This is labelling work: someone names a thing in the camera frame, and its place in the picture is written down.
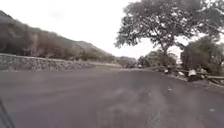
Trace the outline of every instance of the large tree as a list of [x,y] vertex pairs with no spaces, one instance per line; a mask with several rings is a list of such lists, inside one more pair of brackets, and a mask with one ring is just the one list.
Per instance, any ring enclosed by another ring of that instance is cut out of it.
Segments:
[[160,45],[164,56],[169,47],[182,46],[177,37],[214,36],[224,26],[223,0],[141,0],[130,3],[124,12],[115,45],[137,45],[148,38],[154,46]]

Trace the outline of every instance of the vegetation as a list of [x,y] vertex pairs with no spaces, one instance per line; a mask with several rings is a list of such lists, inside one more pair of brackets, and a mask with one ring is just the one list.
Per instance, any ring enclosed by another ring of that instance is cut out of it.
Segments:
[[176,65],[176,55],[168,53],[165,57],[162,50],[152,51],[146,56],[140,57],[138,64],[143,67],[157,67],[164,66],[164,60],[166,60],[168,66],[174,67]]
[[130,57],[118,57],[117,62],[124,68],[134,68],[137,64],[136,59]]
[[224,44],[216,44],[216,41],[203,37],[189,43],[181,54],[182,67],[185,70],[204,68],[212,75],[222,75]]
[[0,11],[0,52],[66,60],[114,61],[114,56],[83,41],[32,28]]
[[117,47],[137,45],[148,38],[160,46],[164,58],[171,46],[183,45],[178,37],[191,38],[199,33],[218,36],[224,26],[224,1],[215,0],[141,0],[125,9],[117,37]]

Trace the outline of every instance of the hillside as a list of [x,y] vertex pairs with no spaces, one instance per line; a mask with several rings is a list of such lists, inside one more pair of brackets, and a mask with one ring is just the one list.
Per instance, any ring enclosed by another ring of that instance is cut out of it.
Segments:
[[0,11],[0,52],[66,60],[111,62],[114,59],[113,55],[91,43],[29,27],[3,11]]

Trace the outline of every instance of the asphalt road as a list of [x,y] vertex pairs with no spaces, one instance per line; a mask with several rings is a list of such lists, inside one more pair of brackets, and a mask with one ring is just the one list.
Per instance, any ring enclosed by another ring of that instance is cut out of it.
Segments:
[[223,92],[141,70],[0,73],[16,128],[223,128]]

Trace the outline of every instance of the low wall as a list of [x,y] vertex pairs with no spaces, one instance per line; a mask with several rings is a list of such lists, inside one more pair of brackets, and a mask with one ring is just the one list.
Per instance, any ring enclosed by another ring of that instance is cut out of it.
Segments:
[[37,57],[24,57],[0,53],[0,70],[75,70],[91,68],[93,64]]

